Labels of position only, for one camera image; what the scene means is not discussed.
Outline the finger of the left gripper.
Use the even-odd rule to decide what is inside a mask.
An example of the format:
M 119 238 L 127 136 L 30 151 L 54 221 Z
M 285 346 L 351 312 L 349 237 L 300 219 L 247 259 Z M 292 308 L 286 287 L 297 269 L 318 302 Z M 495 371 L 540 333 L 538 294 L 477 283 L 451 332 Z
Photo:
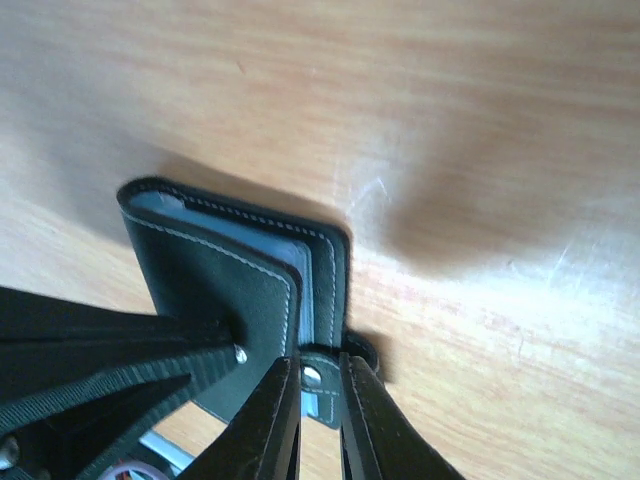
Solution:
M 229 330 L 197 318 L 131 313 L 1 288 L 3 347 L 234 348 Z
M 4 479 L 95 479 L 164 417 L 237 366 L 231 344 L 1 349 Z

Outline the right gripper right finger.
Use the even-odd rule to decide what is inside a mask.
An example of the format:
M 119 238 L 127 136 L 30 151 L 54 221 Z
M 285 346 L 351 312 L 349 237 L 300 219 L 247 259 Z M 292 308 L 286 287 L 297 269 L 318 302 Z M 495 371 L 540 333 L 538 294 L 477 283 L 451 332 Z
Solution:
M 343 353 L 340 376 L 343 478 L 464 479 L 413 428 L 363 358 Z

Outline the black leather card holder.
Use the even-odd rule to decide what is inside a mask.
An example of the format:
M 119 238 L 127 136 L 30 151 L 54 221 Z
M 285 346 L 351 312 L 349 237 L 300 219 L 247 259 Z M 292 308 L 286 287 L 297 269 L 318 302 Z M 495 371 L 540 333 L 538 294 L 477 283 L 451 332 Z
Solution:
M 346 231 L 162 177 L 123 185 L 117 200 L 157 312 L 231 332 L 237 367 L 198 405 L 229 422 L 273 361 L 296 355 L 302 414 L 338 428 L 340 356 L 380 367 L 375 347 L 346 325 Z

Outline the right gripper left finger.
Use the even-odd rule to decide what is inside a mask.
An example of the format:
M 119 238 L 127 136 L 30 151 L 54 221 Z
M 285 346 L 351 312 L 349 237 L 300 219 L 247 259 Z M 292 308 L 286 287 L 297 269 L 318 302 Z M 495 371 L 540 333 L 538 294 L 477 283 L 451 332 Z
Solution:
M 179 475 L 183 480 L 297 479 L 300 362 L 280 357 L 220 436 Z

